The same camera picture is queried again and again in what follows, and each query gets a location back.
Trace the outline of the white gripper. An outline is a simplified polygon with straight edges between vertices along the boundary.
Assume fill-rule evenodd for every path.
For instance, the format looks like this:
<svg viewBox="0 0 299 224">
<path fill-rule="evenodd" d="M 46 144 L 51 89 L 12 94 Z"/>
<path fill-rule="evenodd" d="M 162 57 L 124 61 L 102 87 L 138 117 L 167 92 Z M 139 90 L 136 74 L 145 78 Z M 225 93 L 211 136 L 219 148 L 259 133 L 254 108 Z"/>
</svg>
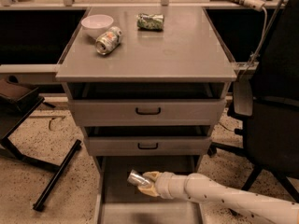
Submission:
<svg viewBox="0 0 299 224">
<path fill-rule="evenodd" d="M 154 186 L 138 186 L 138 190 L 151 197 L 161 196 L 163 199 L 187 200 L 188 195 L 185 191 L 186 175 L 175 175 L 169 172 L 146 172 L 145 178 L 155 181 Z"/>
</svg>

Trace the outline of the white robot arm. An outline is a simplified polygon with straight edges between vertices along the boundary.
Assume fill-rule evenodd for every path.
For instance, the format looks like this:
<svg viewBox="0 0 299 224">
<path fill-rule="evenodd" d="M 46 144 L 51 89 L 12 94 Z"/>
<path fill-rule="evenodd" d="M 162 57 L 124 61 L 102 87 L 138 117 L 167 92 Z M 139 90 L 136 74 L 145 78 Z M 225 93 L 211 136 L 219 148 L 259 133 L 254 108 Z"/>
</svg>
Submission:
<svg viewBox="0 0 299 224">
<path fill-rule="evenodd" d="M 205 175 L 146 172 L 138 189 L 153 197 L 194 203 L 213 202 L 266 224 L 299 224 L 299 204 L 223 186 Z"/>
</svg>

